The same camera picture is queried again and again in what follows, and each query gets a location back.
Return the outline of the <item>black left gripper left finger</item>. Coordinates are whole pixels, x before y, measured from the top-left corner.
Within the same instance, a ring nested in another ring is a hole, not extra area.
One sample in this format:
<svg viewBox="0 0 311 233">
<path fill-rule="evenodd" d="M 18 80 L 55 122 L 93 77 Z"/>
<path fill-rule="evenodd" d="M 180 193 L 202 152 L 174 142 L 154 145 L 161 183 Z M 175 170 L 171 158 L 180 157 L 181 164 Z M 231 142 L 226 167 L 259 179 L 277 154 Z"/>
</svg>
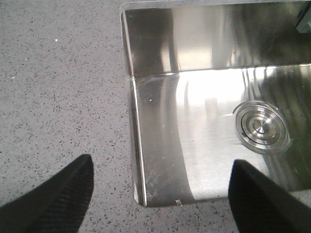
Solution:
<svg viewBox="0 0 311 233">
<path fill-rule="evenodd" d="M 2 233 L 76 233 L 94 189 L 94 165 L 82 154 L 47 181 L 0 208 Z"/>
</svg>

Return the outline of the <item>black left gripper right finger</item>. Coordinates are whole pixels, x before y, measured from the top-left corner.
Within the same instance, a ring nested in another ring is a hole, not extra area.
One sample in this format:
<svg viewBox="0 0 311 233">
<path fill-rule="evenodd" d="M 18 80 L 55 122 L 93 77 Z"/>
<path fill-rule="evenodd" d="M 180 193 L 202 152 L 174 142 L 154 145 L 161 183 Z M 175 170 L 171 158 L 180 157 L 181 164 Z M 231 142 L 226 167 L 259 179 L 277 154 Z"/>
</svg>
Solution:
<svg viewBox="0 0 311 233">
<path fill-rule="evenodd" d="M 235 160 L 228 199 L 241 233 L 309 233 L 311 209 L 246 160 Z"/>
</svg>

